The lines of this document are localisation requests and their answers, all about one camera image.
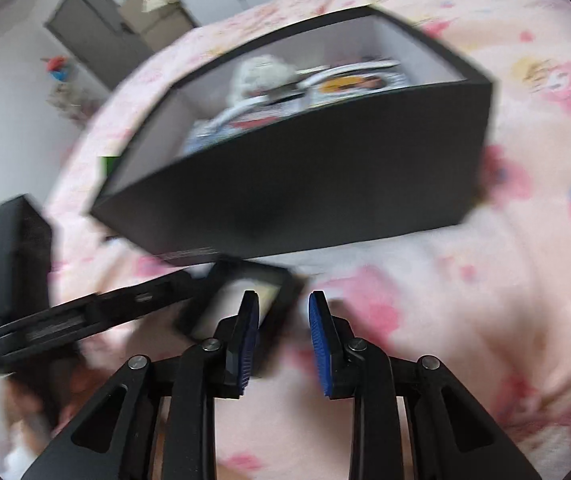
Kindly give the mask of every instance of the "pink bedspread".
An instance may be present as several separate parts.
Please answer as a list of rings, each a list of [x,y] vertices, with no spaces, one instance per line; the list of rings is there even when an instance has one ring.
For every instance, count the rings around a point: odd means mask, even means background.
[[[101,183],[98,157],[120,153],[174,81],[275,28],[363,4],[415,23],[496,78],[481,175],[486,200],[460,226],[267,260],[296,267],[310,276],[310,289],[342,300],[356,332],[391,354],[439,356],[544,478],[561,478],[571,466],[567,0],[274,0],[191,31],[121,84],[52,194],[58,298],[167,272],[124,242],[102,244],[104,230],[84,212]],[[147,320],[118,361],[181,351],[167,318]],[[321,396],[305,330],[293,328],[277,362],[242,400],[217,404],[220,461],[257,479],[345,478],[351,407]]]

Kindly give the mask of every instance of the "open storage box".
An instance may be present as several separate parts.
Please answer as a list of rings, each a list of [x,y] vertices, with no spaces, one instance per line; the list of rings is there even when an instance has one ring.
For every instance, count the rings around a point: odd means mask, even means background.
[[[245,59],[299,69],[395,59],[407,83],[318,106],[186,152],[226,108]],[[469,209],[491,82],[437,41],[372,7],[249,41],[175,83],[119,157],[91,214],[171,264],[391,237]]]

